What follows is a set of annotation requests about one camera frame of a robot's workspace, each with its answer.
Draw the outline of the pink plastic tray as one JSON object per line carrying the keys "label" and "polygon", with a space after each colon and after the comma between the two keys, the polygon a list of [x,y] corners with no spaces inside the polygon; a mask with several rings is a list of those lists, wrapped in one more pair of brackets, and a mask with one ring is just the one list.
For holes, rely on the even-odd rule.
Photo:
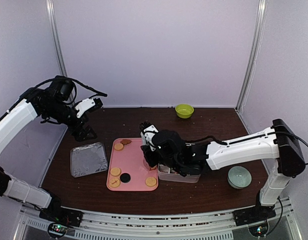
{"label": "pink plastic tray", "polygon": [[[124,146],[121,151],[114,150],[114,144],[120,143],[122,139],[130,139],[132,142]],[[115,192],[150,192],[158,187],[158,170],[147,170],[143,164],[143,152],[141,150],[141,138],[117,138],[113,141],[112,152],[109,162],[109,170],[107,175],[107,188]],[[119,178],[119,176],[111,176],[110,169],[118,167],[121,169],[121,174],[128,173],[131,180],[128,183],[122,183],[117,188],[110,188],[108,182],[111,178]],[[147,177],[155,177],[157,185],[148,187],[145,184]]]}

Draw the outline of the clear plastic box lid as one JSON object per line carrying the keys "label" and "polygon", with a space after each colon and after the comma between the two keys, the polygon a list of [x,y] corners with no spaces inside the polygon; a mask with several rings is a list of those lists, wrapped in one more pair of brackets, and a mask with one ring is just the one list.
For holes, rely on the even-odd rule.
{"label": "clear plastic box lid", "polygon": [[108,170],[108,160],[101,142],[75,147],[70,151],[70,170],[74,178]]}

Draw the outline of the pale celadon ceramic bowl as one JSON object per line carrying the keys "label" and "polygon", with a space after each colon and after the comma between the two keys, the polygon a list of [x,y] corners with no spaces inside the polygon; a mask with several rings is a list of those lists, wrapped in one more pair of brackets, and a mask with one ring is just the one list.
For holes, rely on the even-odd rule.
{"label": "pale celadon ceramic bowl", "polygon": [[234,189],[241,190],[251,184],[252,176],[246,168],[234,166],[228,171],[227,181]]}

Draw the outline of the round dotted biscuit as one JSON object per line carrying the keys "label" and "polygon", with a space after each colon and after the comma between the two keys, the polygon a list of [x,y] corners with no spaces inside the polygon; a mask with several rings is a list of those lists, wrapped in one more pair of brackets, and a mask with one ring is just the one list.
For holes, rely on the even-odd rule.
{"label": "round dotted biscuit", "polygon": [[157,179],[156,179],[155,177],[152,177],[152,176],[147,177],[147,178],[145,179],[145,184],[146,184],[146,186],[148,186],[148,187],[154,187],[154,186],[157,185]]}
{"label": "round dotted biscuit", "polygon": [[110,175],[113,177],[118,177],[121,174],[121,169],[119,167],[113,167],[110,169]]}

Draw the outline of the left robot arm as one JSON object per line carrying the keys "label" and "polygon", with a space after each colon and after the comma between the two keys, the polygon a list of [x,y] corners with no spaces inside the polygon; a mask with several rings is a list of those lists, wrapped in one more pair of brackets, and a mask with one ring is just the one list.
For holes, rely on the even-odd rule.
{"label": "left robot arm", "polygon": [[[27,89],[0,117],[0,155],[19,132],[38,117],[43,124],[66,125],[78,142],[96,139],[95,131],[85,126],[86,112],[100,109],[103,106],[100,98],[106,96],[76,79],[61,75]],[[66,216],[57,196],[6,173],[0,166],[2,196],[45,210],[55,222],[61,222]]]}

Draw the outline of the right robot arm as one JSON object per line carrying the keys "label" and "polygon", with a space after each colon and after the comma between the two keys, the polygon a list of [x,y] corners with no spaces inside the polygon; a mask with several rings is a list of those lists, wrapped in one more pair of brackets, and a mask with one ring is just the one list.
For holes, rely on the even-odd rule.
{"label": "right robot arm", "polygon": [[183,177],[204,171],[259,159],[274,159],[275,167],[259,191],[257,205],[250,210],[253,220],[262,220],[276,203],[291,178],[301,174],[306,163],[298,138],[281,119],[264,130],[229,140],[208,135],[197,140],[183,140],[173,130],[158,130],[144,121],[140,124],[141,150],[149,167],[164,165]]}

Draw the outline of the green plastic bowl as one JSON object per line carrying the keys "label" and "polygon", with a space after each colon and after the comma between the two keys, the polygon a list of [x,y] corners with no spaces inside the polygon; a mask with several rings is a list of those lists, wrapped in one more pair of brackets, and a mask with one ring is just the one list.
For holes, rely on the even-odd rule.
{"label": "green plastic bowl", "polygon": [[194,113],[194,108],[188,104],[179,104],[175,107],[175,111],[179,118],[188,119]]}

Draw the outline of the lilac divided storage box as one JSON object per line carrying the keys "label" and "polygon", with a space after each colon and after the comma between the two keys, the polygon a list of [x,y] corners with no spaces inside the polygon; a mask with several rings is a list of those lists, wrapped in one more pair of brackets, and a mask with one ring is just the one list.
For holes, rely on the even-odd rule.
{"label": "lilac divided storage box", "polygon": [[158,178],[162,181],[169,182],[183,182],[183,183],[197,183],[199,181],[200,175],[187,175],[181,176],[171,168],[164,166],[162,164],[158,165]]}

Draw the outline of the left aluminium corner post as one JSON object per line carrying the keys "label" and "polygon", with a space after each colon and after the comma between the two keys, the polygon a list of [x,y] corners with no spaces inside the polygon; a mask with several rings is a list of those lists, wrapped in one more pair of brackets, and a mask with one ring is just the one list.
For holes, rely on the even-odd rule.
{"label": "left aluminium corner post", "polygon": [[50,23],[52,39],[54,43],[54,48],[56,52],[56,60],[60,70],[61,75],[69,77],[69,73],[66,67],[65,58],[62,50],[60,31],[58,29],[57,17],[55,12],[55,1],[46,0],[47,15]]}

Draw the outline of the round dotted biscuit near left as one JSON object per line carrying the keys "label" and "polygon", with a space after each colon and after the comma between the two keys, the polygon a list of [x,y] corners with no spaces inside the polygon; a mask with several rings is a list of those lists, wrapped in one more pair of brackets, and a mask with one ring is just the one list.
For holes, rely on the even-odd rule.
{"label": "round dotted biscuit near left", "polygon": [[118,177],[121,174],[121,169],[119,167],[113,167],[110,169],[110,175],[113,177]]}

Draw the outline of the round dotted biscuit right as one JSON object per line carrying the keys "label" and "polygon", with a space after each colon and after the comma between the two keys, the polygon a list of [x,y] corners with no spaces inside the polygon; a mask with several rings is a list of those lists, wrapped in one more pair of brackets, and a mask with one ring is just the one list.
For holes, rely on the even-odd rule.
{"label": "round dotted biscuit right", "polygon": [[148,187],[154,187],[154,186],[157,185],[157,179],[156,179],[155,177],[152,177],[152,176],[147,177],[147,178],[145,179],[145,184],[146,184],[146,186],[148,186]]}

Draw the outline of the dotted biscuit with red mark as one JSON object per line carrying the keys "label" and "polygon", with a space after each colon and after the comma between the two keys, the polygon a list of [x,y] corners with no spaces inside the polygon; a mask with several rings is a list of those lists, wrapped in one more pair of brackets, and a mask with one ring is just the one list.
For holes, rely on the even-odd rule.
{"label": "dotted biscuit with red mark", "polygon": [[116,177],[111,178],[111,179],[109,180],[109,182],[108,182],[108,186],[109,186],[110,188],[117,188],[117,187],[120,186],[120,184],[121,184],[120,179],[119,179],[119,178],[116,178]]}

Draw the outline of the round dotted biscuit far corner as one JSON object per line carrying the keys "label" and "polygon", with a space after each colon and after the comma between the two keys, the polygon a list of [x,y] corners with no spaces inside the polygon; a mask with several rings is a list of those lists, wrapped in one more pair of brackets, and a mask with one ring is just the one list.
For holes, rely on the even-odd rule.
{"label": "round dotted biscuit far corner", "polygon": [[114,150],[121,151],[124,149],[124,145],[122,143],[116,143],[114,144]]}

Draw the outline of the brown flower cookie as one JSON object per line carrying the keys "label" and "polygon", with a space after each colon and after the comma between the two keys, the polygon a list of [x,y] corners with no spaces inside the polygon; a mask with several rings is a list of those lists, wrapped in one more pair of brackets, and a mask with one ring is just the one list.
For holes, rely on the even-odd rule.
{"label": "brown flower cookie", "polygon": [[132,141],[130,140],[130,139],[122,139],[121,141],[120,141],[120,143],[122,144],[122,145],[128,145],[128,144],[130,144]]}

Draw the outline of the right aluminium corner post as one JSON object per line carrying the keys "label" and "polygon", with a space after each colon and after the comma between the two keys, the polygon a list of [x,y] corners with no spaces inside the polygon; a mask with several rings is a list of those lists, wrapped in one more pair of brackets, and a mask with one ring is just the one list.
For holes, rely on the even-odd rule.
{"label": "right aluminium corner post", "polygon": [[247,62],[247,67],[244,75],[243,84],[239,94],[238,102],[236,105],[236,111],[239,114],[243,113],[243,108],[246,104],[248,93],[251,87],[254,70],[256,68],[256,58],[261,45],[261,39],[264,29],[265,13],[267,7],[267,0],[258,1],[258,10],[256,16],[256,22],[254,27],[254,34],[252,39],[252,45]]}

